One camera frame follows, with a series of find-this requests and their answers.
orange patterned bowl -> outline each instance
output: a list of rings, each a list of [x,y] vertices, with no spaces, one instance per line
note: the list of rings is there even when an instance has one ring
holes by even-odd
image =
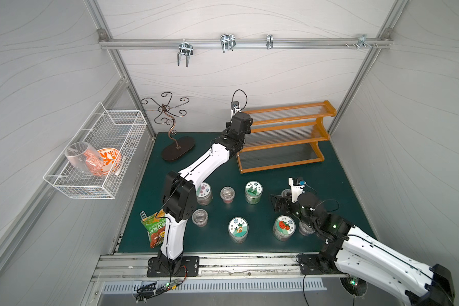
[[[109,174],[109,171],[116,171],[119,168],[122,156],[119,150],[114,148],[103,148],[98,150],[100,156],[104,159],[104,167],[99,173],[94,174],[95,176],[105,176]]]

orange wooden rack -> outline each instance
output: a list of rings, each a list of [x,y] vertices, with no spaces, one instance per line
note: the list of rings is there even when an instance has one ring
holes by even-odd
[[[240,173],[322,162],[318,142],[330,140],[323,117],[337,111],[328,101],[245,111],[251,134],[237,153]]]

black oval base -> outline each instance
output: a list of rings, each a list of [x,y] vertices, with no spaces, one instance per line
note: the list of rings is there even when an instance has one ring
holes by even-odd
[[[189,136],[180,137],[180,139],[177,139],[177,142],[181,148],[177,150],[177,144],[173,142],[171,145],[163,149],[161,152],[161,158],[167,162],[175,162],[182,155],[190,151],[190,149],[192,149],[196,144],[194,138]]]

jar label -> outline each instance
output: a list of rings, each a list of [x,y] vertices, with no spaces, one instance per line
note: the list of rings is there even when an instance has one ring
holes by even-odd
[[[201,186],[197,188],[196,196],[198,198],[203,198],[207,196],[210,191],[211,191],[211,187],[209,186],[209,184],[206,182],[202,182]]]
[[[291,217],[280,216],[275,221],[277,231],[284,235],[292,235],[296,229],[296,224]]]
[[[250,196],[257,196],[262,193],[262,185],[259,182],[251,181],[245,186],[245,192]]]
[[[235,237],[242,237],[248,231],[248,224],[245,219],[236,217],[228,225],[230,233]]]

jewelry stand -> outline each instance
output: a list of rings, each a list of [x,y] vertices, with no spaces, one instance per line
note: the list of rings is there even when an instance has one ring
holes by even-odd
[[[167,146],[163,151],[161,152],[161,157],[167,161],[167,162],[173,162],[179,159],[182,155],[190,151],[195,145],[195,140],[192,137],[185,136],[181,137],[178,140],[173,138],[172,135],[175,135],[177,133],[176,130],[174,130],[175,127],[175,118],[174,117],[183,117],[187,114],[186,110],[179,110],[178,113],[179,115],[173,114],[170,112],[171,109],[174,109],[176,107],[182,106],[186,103],[189,103],[189,98],[180,98],[180,101],[182,101],[182,104],[179,104],[174,107],[170,107],[170,101],[172,100],[173,94],[171,92],[164,92],[161,94],[162,97],[166,97],[168,94],[170,94],[170,99],[168,103],[165,104],[158,104],[157,101],[155,101],[153,98],[144,98],[141,100],[141,104],[148,104],[149,100],[155,102],[158,105],[158,109],[155,110],[146,110],[147,112],[160,112],[160,114],[154,119],[154,122],[156,124],[166,124],[166,125],[172,125],[170,130],[168,131],[168,137],[172,139],[174,142]]]

